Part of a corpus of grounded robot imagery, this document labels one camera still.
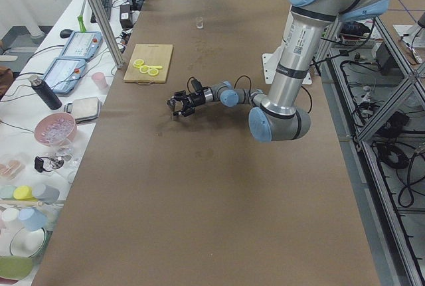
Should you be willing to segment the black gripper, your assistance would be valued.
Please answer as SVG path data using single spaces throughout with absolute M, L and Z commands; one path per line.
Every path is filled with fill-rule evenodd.
M 187 101 L 188 106 L 201 106 L 206 103 L 204 92 L 193 92 L 187 94 L 185 90 L 175 92 L 173 95 L 175 101 Z M 194 114 L 195 109 L 193 107 L 184 107 L 178 111 L 173 112 L 173 117 L 183 116 L 187 117 Z

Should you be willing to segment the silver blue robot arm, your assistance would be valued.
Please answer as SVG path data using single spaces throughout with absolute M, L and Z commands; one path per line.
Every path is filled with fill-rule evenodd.
M 270 91 L 234 89 L 228 82 L 206 87 L 192 80 L 194 91 L 175 92 L 167 100 L 173 116 L 187 117 L 197 106 L 221 102 L 227 107 L 252 106 L 250 132 L 257 141 L 271 142 L 303 137 L 309 130 L 309 114 L 295 106 L 326 26 L 339 21 L 359 21 L 382 15 L 390 0 L 289 0 L 293 17 Z

